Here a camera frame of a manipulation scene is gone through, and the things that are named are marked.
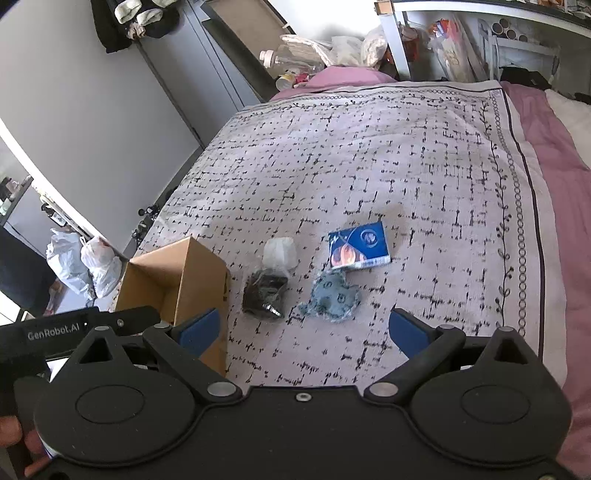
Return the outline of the person's hand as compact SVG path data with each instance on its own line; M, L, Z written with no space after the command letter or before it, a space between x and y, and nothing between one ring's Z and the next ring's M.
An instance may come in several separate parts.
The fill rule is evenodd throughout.
M24 468L26 478L31 478L50 462L50 457L47 455L36 430L24 434L21 423L16 416L2 416L0 423L1 448L6 449L24 441L32 456L32 462Z

